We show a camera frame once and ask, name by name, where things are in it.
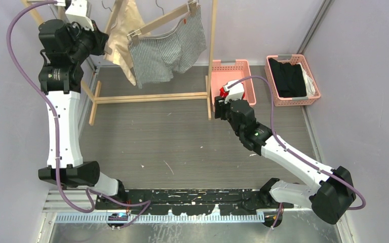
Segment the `beige underwear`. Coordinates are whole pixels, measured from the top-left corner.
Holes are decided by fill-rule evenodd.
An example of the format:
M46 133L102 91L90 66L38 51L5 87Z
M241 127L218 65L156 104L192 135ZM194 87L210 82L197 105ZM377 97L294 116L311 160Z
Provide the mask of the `beige underwear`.
M127 34L142 25L144 21L136 2L128 1L126 8L120 10L117 23L111 31L109 47L112 49L112 54L105 59L119 66L132 85L136 85L136 79L133 74L133 61L128 49Z

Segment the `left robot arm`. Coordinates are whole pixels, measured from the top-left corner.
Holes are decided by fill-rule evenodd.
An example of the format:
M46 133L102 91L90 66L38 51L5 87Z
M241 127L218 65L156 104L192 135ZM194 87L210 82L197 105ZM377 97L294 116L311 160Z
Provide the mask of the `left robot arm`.
M96 25L91 30L79 23L52 19L42 23L39 40L44 59L38 75L41 92L50 101L50 150L47 166L38 170L40 180L66 187L91 187L115 209L128 201L123 183L100 171L97 161L84 161L79 146L77 109L81 98L81 64L91 55L105 53L109 36Z

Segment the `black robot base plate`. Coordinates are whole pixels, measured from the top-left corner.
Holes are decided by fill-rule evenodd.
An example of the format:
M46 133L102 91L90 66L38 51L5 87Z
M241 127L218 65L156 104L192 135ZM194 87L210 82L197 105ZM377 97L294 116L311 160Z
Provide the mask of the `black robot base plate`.
M277 209L279 203L257 189L130 189L126 204L151 201L145 215L210 215L218 206L221 216L254 215L257 210Z

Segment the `wooden hanger for beige underwear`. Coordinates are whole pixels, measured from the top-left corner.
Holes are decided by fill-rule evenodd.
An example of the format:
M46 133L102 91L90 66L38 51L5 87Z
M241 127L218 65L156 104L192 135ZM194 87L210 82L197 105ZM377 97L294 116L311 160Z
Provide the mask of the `wooden hanger for beige underwear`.
M105 54L104 59L107 58L107 56L112 54L112 49L109 47L109 40L111 38L111 31L115 27L117 23L117 18L119 16L119 12L121 9L125 9L127 6L128 1L127 0L116 0L111 8L111 13L109 15L104 33L106 33L109 37L107 43L105 44Z

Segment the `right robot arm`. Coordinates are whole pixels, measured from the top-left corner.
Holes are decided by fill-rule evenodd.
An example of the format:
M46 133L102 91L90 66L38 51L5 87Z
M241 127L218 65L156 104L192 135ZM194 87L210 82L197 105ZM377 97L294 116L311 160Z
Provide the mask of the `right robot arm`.
M214 99L214 116L227 121L249 151L281 165L303 184L271 178L261 187L261 201L267 208L289 203L311 209L321 220L336 224L356 200L351 173L334 169L295 149L272 130L258 122L246 100Z

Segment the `red underwear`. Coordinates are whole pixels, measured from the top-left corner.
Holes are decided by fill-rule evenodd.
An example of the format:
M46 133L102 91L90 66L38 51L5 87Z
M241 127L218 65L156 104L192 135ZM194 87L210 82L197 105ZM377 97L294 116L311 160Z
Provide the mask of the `red underwear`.
M222 87L220 89L220 96L225 98L225 103L230 101L242 100L245 97L244 88L232 87L228 91Z

